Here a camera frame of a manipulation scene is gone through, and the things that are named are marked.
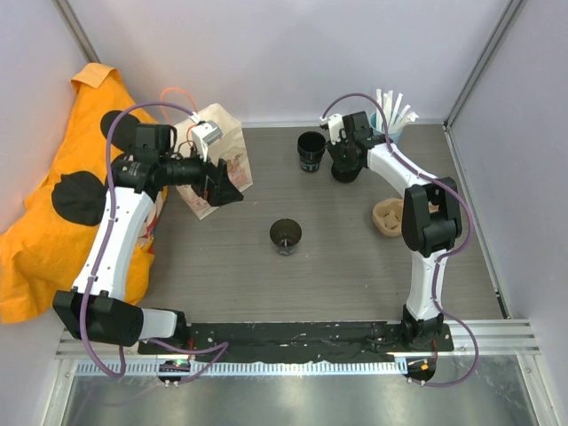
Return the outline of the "white paper takeout bag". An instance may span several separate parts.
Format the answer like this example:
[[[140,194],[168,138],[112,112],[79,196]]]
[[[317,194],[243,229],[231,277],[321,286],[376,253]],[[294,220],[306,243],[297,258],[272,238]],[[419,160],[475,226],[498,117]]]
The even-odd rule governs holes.
[[[164,101],[166,94],[171,91],[181,92],[189,99],[193,110],[201,119],[205,122],[212,121],[220,128],[222,136],[209,146],[209,158],[213,162],[219,159],[226,161],[228,176],[239,191],[243,192],[251,187],[253,185],[253,178],[241,122],[229,114],[225,108],[218,103],[197,110],[192,97],[186,91],[178,87],[165,89],[161,93],[160,101]],[[161,107],[161,111],[168,124],[173,125],[177,129],[177,142],[174,145],[174,152],[181,154],[183,157],[188,157],[191,151],[195,152],[200,146],[192,137],[191,128],[195,123],[191,118],[187,118],[174,124],[163,106]]]

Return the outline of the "dark coffee cup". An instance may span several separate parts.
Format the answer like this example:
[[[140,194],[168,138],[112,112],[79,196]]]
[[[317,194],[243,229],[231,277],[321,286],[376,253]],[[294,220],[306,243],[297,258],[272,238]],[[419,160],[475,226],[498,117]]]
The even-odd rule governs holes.
[[[302,235],[301,226],[290,218],[275,221],[269,230],[270,240],[276,252],[282,256],[290,256],[296,252]]]

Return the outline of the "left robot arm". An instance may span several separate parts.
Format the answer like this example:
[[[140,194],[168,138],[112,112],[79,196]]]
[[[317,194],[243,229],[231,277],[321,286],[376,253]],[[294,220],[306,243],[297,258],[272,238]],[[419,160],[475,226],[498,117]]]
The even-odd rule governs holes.
[[[91,252],[69,291],[59,290],[53,309],[75,339],[130,347],[139,340],[157,339],[168,353],[188,345],[184,314],[142,309],[126,302],[130,260],[159,192],[169,185],[189,185],[213,207],[242,201],[231,182],[225,160],[213,162],[209,146],[222,131],[212,121],[191,130],[190,155],[174,155],[177,131],[169,125],[138,124],[134,145],[111,164],[113,186],[106,194],[105,212]]]

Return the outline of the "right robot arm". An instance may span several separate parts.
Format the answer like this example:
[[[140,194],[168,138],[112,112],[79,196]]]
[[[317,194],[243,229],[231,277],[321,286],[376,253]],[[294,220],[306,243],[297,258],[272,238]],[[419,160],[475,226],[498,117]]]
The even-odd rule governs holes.
[[[412,252],[412,271],[400,340],[419,351],[442,334],[440,297],[447,254],[462,234],[457,186],[451,178],[438,181],[384,136],[374,134],[364,112],[333,114],[322,118],[320,127],[329,132],[327,151],[336,177],[356,176],[366,168],[403,197],[401,233]]]

